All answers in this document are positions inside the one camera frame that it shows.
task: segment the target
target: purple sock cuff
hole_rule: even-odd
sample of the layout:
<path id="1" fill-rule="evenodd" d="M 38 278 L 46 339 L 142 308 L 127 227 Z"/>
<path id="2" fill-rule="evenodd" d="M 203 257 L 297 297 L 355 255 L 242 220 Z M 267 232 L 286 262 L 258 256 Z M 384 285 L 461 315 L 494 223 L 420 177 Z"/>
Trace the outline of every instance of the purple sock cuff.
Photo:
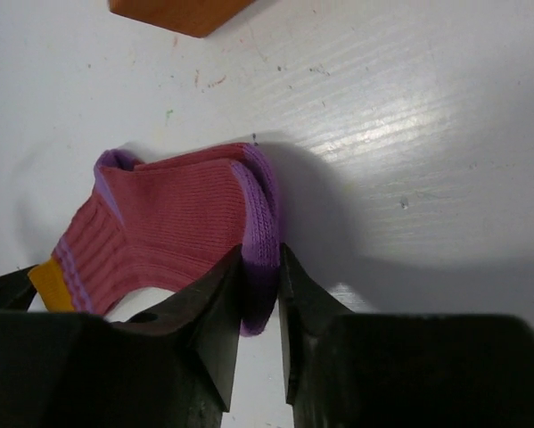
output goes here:
<path id="1" fill-rule="evenodd" d="M 273 311 L 280 267 L 278 225 L 256 177 L 240 162 L 232 169 L 245 198 L 246 224 L 242 261 L 247 286 L 243 293 L 242 332 L 259 334 Z"/>
<path id="2" fill-rule="evenodd" d="M 90 296 L 86 292 L 86 288 L 80 280 L 80 275 L 77 270 L 77 263 L 74 260 L 74 256 L 70 251 L 69 245 L 66 243 L 64 237 L 61 238 L 54 248 L 53 253 L 56 258 L 61 262 L 62 277 L 64 283 L 69 288 L 70 297 L 72 299 L 72 306 L 79 311 L 87 311 L 91 314 L 94 313 L 94 308 Z"/>
<path id="3" fill-rule="evenodd" d="M 269 209 L 275 222 L 281 224 L 280 191 L 276 181 L 274 169 L 267 157 L 257 147 L 246 144 L 243 147 L 245 154 L 245 166 L 253 173 L 265 194 Z"/>
<path id="4" fill-rule="evenodd" d="M 102 196 L 120 223 L 124 223 L 124 219 L 122 218 L 116 199 L 103 176 L 101 167 L 132 171 L 138 163 L 141 163 L 141 161 L 132 153 L 122 149 L 113 149 L 101 154 L 94 165 L 94 189 Z"/>

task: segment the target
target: sock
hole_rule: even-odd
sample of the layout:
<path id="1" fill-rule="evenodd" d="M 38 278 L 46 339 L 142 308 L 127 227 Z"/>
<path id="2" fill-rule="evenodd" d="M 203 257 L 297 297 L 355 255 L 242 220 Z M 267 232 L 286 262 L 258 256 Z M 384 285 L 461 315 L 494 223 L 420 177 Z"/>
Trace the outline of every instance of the sock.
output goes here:
<path id="1" fill-rule="evenodd" d="M 263 330 L 276 299 L 280 204 L 256 147 L 225 144 L 154 163 L 112 150 L 94 177 L 52 257 L 29 274 L 49 310 L 105 315 L 139 288 L 179 291 L 242 243 L 243 327 Z"/>

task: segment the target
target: scratch mark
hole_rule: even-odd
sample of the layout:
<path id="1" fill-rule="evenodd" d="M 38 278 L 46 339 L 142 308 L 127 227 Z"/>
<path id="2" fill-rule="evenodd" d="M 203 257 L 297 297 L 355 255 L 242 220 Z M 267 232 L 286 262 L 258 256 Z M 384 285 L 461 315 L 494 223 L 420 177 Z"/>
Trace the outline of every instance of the scratch mark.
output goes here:
<path id="1" fill-rule="evenodd" d="M 399 205 L 401 205 L 401 208 L 403 210 L 407 210 L 409 208 L 409 200 L 405 196 L 399 200 Z"/>
<path id="2" fill-rule="evenodd" d="M 227 75 L 225 74 L 225 76 L 223 76 L 220 80 L 217 80 L 217 81 L 215 81 L 215 82 L 211 82 L 211 83 L 209 83 L 209 84 L 207 85 L 207 87 L 208 87 L 209 89 L 211 89 L 212 87 L 219 86 L 219 85 L 221 85 L 223 82 L 225 82 L 226 79 L 227 79 Z"/>
<path id="3" fill-rule="evenodd" d="M 435 70 L 435 85 L 439 87 L 439 67 L 437 66 L 437 60 L 435 59 L 435 53 L 433 52 L 433 43 L 430 38 L 427 39 L 427 46 L 429 46 L 429 55 L 431 56 L 433 69 Z"/>
<path id="4" fill-rule="evenodd" d="M 516 166 L 515 163 L 506 163 L 505 165 L 496 165 L 495 169 L 505 169 L 505 168 L 515 167 L 515 166 Z"/>
<path id="5" fill-rule="evenodd" d="M 259 45 L 257 44 L 257 39 L 255 38 L 255 32 L 252 30 L 252 26 L 250 25 L 249 21 L 246 21 L 246 23 L 247 23 L 247 27 L 249 27 L 249 32 L 251 33 L 252 43 L 255 45 L 257 54 L 259 54 L 260 59 L 263 60 L 263 62 L 267 62 L 268 58 L 260 51 Z"/>
<path id="6" fill-rule="evenodd" d="M 447 199 L 442 196 L 437 196 L 436 194 L 429 193 L 429 192 L 415 192 L 415 196 L 417 196 L 419 199 L 425 199 L 426 201 L 436 201 L 439 199 Z"/>
<path id="7" fill-rule="evenodd" d="M 136 50 L 133 47 L 128 49 L 127 58 L 130 60 L 130 67 L 136 65 Z"/>
<path id="8" fill-rule="evenodd" d="M 231 116 L 229 116 L 228 114 L 226 114 L 225 117 L 227 118 L 227 122 L 229 122 L 229 125 L 231 125 L 231 130 L 232 130 L 233 133 L 235 134 L 235 132 L 234 132 L 234 125 L 233 125 L 233 121 L 231 120 Z"/>
<path id="9" fill-rule="evenodd" d="M 171 117 L 172 114 L 174 114 L 173 109 L 166 111 L 166 126 L 168 125 L 169 118 Z"/>
<path id="10" fill-rule="evenodd" d="M 326 69 L 324 68 L 324 65 L 322 64 L 317 65 L 316 67 L 311 67 L 309 70 L 311 73 L 318 73 L 324 76 L 330 76 L 330 73 L 326 71 Z"/>

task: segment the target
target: white table surface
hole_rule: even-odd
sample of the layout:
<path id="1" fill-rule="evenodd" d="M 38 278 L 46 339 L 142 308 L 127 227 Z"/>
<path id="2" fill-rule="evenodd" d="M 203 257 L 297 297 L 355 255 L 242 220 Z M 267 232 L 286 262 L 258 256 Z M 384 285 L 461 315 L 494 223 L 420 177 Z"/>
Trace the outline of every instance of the white table surface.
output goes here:
<path id="1" fill-rule="evenodd" d="M 104 149 L 253 133 L 287 242 L 350 307 L 534 326 L 534 0 L 258 0 L 203 40 L 1 0 L 0 275 L 47 258 Z M 223 426 L 292 427 L 278 328 L 241 339 Z"/>

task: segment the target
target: orange wooden object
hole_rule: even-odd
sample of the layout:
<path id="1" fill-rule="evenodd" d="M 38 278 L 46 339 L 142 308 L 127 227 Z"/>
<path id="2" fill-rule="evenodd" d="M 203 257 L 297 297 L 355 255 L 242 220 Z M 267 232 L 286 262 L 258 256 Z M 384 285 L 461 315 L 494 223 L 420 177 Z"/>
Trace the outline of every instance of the orange wooden object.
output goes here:
<path id="1" fill-rule="evenodd" d="M 110 10 L 133 20 L 205 37 L 254 0 L 110 0 Z"/>

